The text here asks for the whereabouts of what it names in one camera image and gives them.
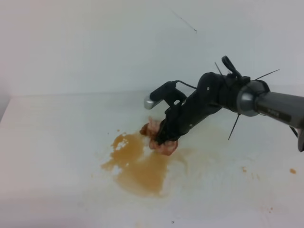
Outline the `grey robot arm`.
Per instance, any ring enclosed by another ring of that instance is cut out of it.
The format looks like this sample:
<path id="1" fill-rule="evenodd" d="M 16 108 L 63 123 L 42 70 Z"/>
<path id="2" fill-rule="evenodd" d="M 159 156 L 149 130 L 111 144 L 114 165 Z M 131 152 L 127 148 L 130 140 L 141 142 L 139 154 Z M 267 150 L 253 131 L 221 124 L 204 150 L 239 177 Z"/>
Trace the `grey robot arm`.
<path id="1" fill-rule="evenodd" d="M 149 97 L 152 106 L 165 101 L 169 108 L 156 134 L 156 142 L 176 141 L 222 108 L 248 117 L 263 114 L 287 124 L 296 134 L 298 150 L 304 150 L 304 99 L 270 91 L 266 82 L 248 76 L 205 73 L 195 91 L 186 96 L 169 81 Z"/>

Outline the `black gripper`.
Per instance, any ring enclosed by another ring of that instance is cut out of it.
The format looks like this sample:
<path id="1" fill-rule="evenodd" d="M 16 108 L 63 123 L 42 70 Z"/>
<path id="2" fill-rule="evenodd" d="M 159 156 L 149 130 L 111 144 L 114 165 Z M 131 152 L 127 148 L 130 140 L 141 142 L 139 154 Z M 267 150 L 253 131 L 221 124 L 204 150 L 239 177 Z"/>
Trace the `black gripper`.
<path id="1" fill-rule="evenodd" d="M 226 76 L 205 73 L 199 80 L 197 89 L 165 112 L 166 117 L 160 123 L 155 140 L 161 145 L 167 141 L 176 141 L 202 120 L 225 108 L 238 113 L 237 97 L 241 88 L 250 82 L 250 77 L 237 78 L 233 74 Z"/>

